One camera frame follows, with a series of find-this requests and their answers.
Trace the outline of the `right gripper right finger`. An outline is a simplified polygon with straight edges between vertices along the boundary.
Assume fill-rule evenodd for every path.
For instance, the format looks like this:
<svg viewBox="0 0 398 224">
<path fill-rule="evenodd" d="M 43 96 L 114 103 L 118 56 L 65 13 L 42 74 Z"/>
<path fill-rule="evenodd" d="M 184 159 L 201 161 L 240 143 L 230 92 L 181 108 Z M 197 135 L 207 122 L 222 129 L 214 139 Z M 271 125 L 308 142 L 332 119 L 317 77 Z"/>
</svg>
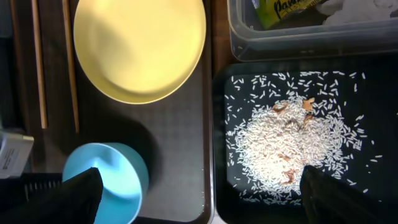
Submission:
<svg viewBox="0 0 398 224">
<path fill-rule="evenodd" d="M 379 202 L 314 166 L 300 181 L 302 204 L 310 223 L 397 223 L 397 204 Z"/>
</svg>

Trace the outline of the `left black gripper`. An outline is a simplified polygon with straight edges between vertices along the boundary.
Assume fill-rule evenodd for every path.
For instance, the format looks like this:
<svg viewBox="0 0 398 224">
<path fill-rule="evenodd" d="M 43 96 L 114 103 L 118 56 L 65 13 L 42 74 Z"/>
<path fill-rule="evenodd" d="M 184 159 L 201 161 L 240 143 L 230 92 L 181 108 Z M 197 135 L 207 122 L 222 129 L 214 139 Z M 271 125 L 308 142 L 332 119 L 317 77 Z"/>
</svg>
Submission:
<svg viewBox="0 0 398 224">
<path fill-rule="evenodd" d="M 20 177 L 1 179 L 1 213 L 30 201 L 46 209 L 62 207 L 59 200 L 49 200 L 49 196 L 53 196 L 55 189 L 61 185 L 61 173 L 23 173 Z"/>
</svg>

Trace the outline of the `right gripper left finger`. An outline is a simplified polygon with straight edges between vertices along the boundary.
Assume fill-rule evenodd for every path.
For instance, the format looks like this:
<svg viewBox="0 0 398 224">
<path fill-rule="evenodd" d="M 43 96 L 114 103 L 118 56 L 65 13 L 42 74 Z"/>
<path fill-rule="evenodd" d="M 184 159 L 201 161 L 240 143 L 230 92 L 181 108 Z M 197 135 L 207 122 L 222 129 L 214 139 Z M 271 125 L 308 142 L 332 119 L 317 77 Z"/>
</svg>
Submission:
<svg viewBox="0 0 398 224">
<path fill-rule="evenodd" d="M 101 201 L 103 183 L 97 168 L 90 168 L 62 181 L 49 200 L 59 200 L 62 207 L 42 208 L 30 201 L 24 206 L 1 213 L 1 224 L 93 223 Z"/>
</svg>

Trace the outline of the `light blue bowl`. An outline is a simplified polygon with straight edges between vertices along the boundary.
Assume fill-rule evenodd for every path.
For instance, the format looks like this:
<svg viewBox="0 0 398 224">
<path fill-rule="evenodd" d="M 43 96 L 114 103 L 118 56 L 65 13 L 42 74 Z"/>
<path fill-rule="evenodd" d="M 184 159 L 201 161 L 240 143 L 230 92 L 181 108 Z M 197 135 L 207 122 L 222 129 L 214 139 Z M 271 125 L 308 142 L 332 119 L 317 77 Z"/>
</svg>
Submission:
<svg viewBox="0 0 398 224">
<path fill-rule="evenodd" d="M 65 182 L 93 167 L 99 170 L 103 183 L 95 223 L 133 222 L 149 189 L 149 171 L 143 158 L 121 143 L 84 144 L 67 159 L 62 180 Z"/>
</svg>

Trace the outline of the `pile of rice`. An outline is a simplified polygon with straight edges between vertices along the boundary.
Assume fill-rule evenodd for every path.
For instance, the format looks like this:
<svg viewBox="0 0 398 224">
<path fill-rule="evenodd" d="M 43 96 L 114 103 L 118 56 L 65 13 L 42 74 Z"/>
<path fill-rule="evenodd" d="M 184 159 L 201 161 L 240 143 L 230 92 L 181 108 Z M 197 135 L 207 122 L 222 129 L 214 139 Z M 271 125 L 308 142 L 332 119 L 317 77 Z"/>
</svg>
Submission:
<svg viewBox="0 0 398 224">
<path fill-rule="evenodd" d="M 347 117 L 343 85 L 356 77 L 333 70 L 227 79 L 226 166 L 240 200 L 299 206 L 305 166 L 346 181 L 359 152 L 375 144 L 363 114 Z"/>
</svg>

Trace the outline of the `yellow plate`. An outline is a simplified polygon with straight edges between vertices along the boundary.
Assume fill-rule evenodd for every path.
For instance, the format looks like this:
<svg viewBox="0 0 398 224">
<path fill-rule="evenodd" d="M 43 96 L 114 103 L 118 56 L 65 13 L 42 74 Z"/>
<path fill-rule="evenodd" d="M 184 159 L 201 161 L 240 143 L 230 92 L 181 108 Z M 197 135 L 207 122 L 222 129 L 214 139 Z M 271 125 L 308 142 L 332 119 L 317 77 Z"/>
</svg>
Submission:
<svg viewBox="0 0 398 224">
<path fill-rule="evenodd" d="M 89 81 L 127 104 L 161 100 L 180 88 L 203 52 L 201 0 L 81 0 L 75 51 Z"/>
</svg>

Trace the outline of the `wooden chopstick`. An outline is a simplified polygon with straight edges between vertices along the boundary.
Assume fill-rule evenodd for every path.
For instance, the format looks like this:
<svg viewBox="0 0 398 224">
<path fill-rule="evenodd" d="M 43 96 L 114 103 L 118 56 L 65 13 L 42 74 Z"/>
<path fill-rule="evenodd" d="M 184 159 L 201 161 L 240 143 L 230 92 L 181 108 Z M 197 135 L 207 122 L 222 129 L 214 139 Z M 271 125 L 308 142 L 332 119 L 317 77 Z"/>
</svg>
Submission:
<svg viewBox="0 0 398 224">
<path fill-rule="evenodd" d="M 32 5 L 32 22 L 34 29 L 34 45 L 35 45 L 35 61 L 37 69 L 37 86 L 39 92 L 39 109 L 40 109 L 40 120 L 42 129 L 47 129 L 47 105 L 45 99 L 45 82 L 44 82 L 44 70 L 42 60 L 42 41 L 40 32 L 40 18 L 39 18 L 39 6 L 38 0 L 31 0 Z"/>
<path fill-rule="evenodd" d="M 72 108 L 73 108 L 73 120 L 75 125 L 75 132 L 79 133 L 80 124 L 79 124 L 79 114 L 78 114 L 78 97 L 77 97 L 77 88 L 76 88 L 75 59 L 73 51 L 69 0 L 62 0 L 62 10 L 63 10 L 63 23 L 65 28 L 65 42 L 67 50 L 70 93 L 71 93 Z"/>
</svg>

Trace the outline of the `white tissue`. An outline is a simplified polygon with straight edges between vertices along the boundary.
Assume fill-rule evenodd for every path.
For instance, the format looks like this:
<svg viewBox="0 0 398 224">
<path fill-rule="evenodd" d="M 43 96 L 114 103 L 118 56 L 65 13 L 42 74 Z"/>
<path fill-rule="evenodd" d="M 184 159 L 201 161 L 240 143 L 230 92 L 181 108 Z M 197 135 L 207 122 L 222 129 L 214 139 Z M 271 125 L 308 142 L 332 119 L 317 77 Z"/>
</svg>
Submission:
<svg viewBox="0 0 398 224">
<path fill-rule="evenodd" d="M 328 16 L 324 25 L 337 26 L 352 22 L 388 20 L 397 10 L 397 0 L 328 0 L 317 5 L 316 9 Z"/>
</svg>

